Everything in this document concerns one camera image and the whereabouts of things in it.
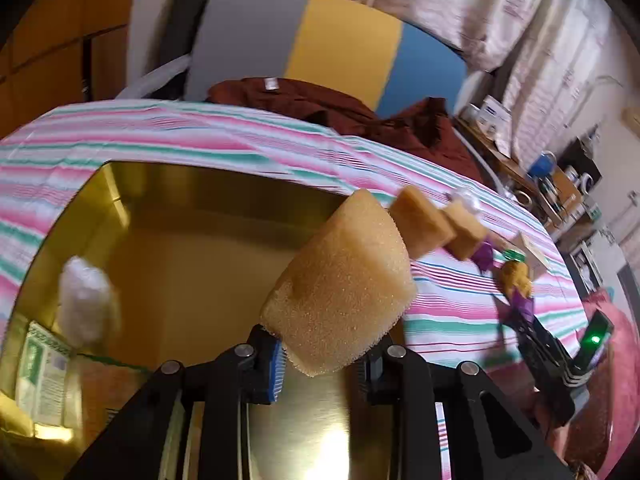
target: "wooden wall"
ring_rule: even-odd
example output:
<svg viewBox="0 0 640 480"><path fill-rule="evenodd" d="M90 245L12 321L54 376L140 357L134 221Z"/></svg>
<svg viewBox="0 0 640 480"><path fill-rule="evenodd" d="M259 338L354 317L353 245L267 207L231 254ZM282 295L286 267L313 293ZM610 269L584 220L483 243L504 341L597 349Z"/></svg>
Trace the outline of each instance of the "wooden wall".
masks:
<svg viewBox="0 0 640 480"><path fill-rule="evenodd" d="M0 138L56 106L124 88L131 1L32 3L0 50Z"/></svg>

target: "brown cloth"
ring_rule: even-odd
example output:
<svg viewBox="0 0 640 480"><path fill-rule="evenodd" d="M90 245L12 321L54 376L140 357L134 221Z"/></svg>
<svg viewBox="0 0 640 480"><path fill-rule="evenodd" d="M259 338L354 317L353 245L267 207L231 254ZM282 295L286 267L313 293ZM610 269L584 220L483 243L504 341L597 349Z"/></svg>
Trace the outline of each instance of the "brown cloth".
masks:
<svg viewBox="0 0 640 480"><path fill-rule="evenodd" d="M575 480L598 480L598 476L589 466L582 462L569 462L569 470L574 474Z"/></svg>
<svg viewBox="0 0 640 480"><path fill-rule="evenodd" d="M303 81L277 81L275 90L267 90L258 77L223 81L209 89L207 100L268 110L375 140L485 184L473 155L453 133L442 98L423 99L381 120L355 97Z"/></svg>

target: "yellow sponge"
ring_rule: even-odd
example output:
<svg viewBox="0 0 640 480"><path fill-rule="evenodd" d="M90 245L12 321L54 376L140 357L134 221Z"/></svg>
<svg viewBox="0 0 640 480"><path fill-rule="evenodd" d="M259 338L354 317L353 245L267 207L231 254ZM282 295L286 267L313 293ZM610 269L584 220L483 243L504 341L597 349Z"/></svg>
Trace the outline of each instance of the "yellow sponge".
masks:
<svg viewBox="0 0 640 480"><path fill-rule="evenodd" d="M498 273L500 291L511 301L513 291L518 289L523 298L530 298L533 285L529 279L529 267L524 262L510 260L506 262Z"/></svg>
<svg viewBox="0 0 640 480"><path fill-rule="evenodd" d="M459 260L469 259L489 230L466 210L461 200L454 200L442 212L456 232L456 237L447 244L447 250Z"/></svg>
<svg viewBox="0 0 640 480"><path fill-rule="evenodd" d="M391 216L360 189L335 211L276 282L262 324L314 376L355 361L416 295L409 256Z"/></svg>
<svg viewBox="0 0 640 480"><path fill-rule="evenodd" d="M415 186L407 186L400 192L389 214L412 260L448 244L455 237L446 216Z"/></svg>

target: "metal tray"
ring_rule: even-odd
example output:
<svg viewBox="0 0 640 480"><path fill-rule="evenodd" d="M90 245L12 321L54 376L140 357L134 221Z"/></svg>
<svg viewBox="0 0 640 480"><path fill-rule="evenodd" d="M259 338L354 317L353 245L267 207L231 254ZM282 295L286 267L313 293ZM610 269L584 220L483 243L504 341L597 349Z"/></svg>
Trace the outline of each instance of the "metal tray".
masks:
<svg viewBox="0 0 640 480"><path fill-rule="evenodd" d="M108 356L151 369L167 359L197 364L246 339L277 277L343 199L209 168L104 165L62 213L27 274L0 388L13 396L26 323L52 327L58 277L74 254L105 269L119 293L122 334ZM386 478L391 412L361 400L351 368L312 379L289 365L277 404L252 407L250 431L255 479ZM77 457L28 451L34 454L41 478L60 478Z"/></svg>

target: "pink and green striped fabric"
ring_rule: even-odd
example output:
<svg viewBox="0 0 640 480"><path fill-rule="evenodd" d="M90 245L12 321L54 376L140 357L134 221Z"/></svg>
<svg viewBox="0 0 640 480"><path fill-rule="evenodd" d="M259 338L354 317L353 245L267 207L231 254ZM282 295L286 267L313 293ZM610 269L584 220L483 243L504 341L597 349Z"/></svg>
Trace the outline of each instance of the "pink and green striped fabric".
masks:
<svg viewBox="0 0 640 480"><path fill-rule="evenodd" d="M359 137L239 107L152 100L56 108L0 143L0 323L54 222L109 160L146 160L258 174L351 194L369 189L388 205L401 187L419 186L436 204L473 186L482 222L512 237L525 232L549 257L534 286L536 314L570 352L586 325L582 303L550 237L532 215L479 184L407 153ZM419 295L404 316L407 344L430 362L478 362L508 371L520 357L513 331L497 320L504 298L471 262L437 250L412 263Z"/></svg>

